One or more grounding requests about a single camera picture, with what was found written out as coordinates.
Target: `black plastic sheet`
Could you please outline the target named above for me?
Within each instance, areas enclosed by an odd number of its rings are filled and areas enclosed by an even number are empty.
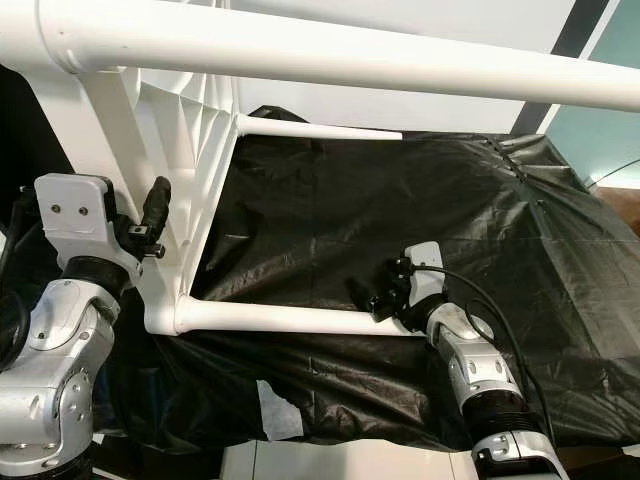
[[[354,309],[347,280],[373,288],[385,259],[428,240],[506,313],[561,446],[640,442],[640,240],[544,137],[245,137],[192,294]],[[264,439],[263,379],[300,409],[299,440],[470,447],[445,365],[422,339],[151,336],[139,298],[128,300],[95,395],[105,432],[176,453]]]

